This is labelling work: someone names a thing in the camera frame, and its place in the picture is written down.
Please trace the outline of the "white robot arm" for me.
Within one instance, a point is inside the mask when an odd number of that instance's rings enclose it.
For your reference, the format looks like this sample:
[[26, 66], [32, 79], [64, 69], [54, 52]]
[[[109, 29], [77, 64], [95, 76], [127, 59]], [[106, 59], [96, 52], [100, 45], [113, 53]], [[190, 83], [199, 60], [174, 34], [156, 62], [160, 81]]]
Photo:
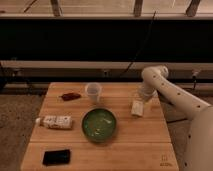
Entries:
[[171, 83], [168, 75], [163, 65], [144, 68], [138, 93], [148, 101], [160, 92], [191, 121], [184, 171], [213, 171], [213, 105]]

